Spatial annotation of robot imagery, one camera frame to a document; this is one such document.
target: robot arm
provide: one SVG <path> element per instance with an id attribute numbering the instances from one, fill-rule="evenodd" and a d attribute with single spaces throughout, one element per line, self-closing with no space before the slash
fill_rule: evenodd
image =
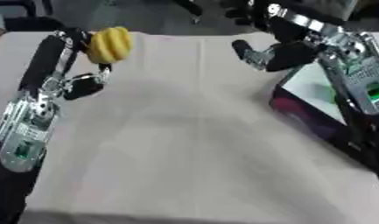
<path id="1" fill-rule="evenodd" d="M 254 9 L 260 3 L 260 10 Z M 353 136 L 350 145 L 379 177 L 379 45 L 366 32 L 348 33 L 342 22 L 281 0 L 254 0 L 247 18 L 280 42 L 264 52 L 237 40 L 241 60 L 257 69 L 279 71 L 317 60 L 336 96 L 335 101 Z"/>
<path id="2" fill-rule="evenodd" d="M 125 58 L 130 48 L 128 31 L 121 27 L 94 35 L 64 29 L 41 42 L 0 122 L 0 224 L 18 223 L 25 209 L 60 117 L 56 101 L 102 90 L 111 72 L 109 63 Z M 100 63 L 99 73 L 67 78 L 78 53 Z"/>

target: white fabric surface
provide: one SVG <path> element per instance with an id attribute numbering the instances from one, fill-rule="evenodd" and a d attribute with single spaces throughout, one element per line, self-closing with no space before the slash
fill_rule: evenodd
<path id="1" fill-rule="evenodd" d="M 0 39 L 0 115 L 46 33 Z M 63 116 L 30 209 L 283 224 L 379 224 L 379 182 L 273 112 L 280 73 L 231 41 L 133 33 L 134 51 Z M 94 71 L 80 57 L 71 74 Z"/>

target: black chair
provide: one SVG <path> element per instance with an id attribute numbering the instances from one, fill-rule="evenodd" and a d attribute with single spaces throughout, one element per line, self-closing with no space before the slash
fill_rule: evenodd
<path id="1" fill-rule="evenodd" d="M 173 0 L 174 3 L 189 11 L 195 17 L 199 18 L 203 14 L 203 9 L 198 4 L 190 0 Z"/>
<path id="2" fill-rule="evenodd" d="M 44 6 L 47 16 L 53 14 L 53 5 L 51 0 L 40 0 Z M 20 6 L 25 8 L 27 17 L 35 18 L 37 16 L 37 7 L 33 0 L 0 0 L 0 6 Z"/>
<path id="3" fill-rule="evenodd" d="M 51 0 L 41 0 L 46 15 L 53 14 Z M 8 32 L 49 32 L 55 31 L 63 24 L 51 17 L 38 17 L 37 7 L 33 0 L 0 0 L 0 6 L 20 6 L 25 9 L 26 17 L 8 17 L 4 19 L 5 28 Z"/>

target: yellow ball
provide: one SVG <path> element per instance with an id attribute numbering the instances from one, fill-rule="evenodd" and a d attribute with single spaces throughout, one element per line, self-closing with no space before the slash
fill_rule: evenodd
<path id="1" fill-rule="evenodd" d="M 111 64 L 128 57 L 132 39 L 123 27 L 99 31 L 91 39 L 87 56 L 95 64 Z"/>

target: white tablecloth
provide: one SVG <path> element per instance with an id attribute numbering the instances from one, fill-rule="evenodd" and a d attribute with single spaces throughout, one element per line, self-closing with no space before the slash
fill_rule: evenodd
<path id="1" fill-rule="evenodd" d="M 0 39 L 0 115 L 45 36 Z M 375 174 L 273 112 L 281 74 L 254 71 L 231 48 L 244 38 L 264 49 L 271 36 L 133 37 L 103 92 L 61 103 L 29 209 L 379 224 Z M 95 69 L 81 57 L 71 74 Z"/>

